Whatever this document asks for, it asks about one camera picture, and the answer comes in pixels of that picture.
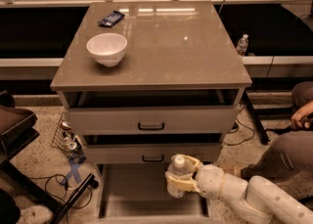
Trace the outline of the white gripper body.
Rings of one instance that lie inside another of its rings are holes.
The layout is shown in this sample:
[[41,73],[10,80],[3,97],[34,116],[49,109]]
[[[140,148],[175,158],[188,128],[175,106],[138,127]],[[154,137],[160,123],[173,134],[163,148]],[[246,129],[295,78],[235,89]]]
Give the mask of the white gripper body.
[[203,165],[197,172],[196,181],[198,184],[199,194],[209,200],[219,198],[224,171],[215,165]]

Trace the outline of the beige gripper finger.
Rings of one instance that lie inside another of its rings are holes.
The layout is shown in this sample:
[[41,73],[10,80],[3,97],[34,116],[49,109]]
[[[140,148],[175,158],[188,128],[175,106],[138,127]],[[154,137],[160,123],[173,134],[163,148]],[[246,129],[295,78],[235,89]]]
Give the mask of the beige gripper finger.
[[171,169],[174,173],[194,173],[201,166],[201,162],[187,155],[177,154],[172,157]]
[[200,191],[198,182],[192,178],[191,174],[177,176],[169,171],[166,171],[165,178],[170,185],[179,190],[196,193]]

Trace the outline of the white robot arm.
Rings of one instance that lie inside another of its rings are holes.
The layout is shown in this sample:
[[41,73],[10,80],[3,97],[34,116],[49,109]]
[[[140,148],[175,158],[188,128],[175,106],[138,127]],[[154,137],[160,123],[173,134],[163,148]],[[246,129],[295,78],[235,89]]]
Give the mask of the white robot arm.
[[284,224],[313,224],[312,210],[260,176],[246,181],[218,166],[177,154],[165,178],[173,198],[194,192],[207,200],[220,200],[249,224],[269,224],[273,216]]

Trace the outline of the person's hand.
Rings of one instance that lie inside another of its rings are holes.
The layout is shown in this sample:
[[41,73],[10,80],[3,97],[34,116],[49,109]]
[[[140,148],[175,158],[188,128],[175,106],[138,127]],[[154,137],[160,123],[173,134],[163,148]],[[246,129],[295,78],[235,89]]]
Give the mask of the person's hand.
[[298,109],[291,117],[291,128],[293,130],[309,129],[312,123],[310,115],[313,113],[313,101]]

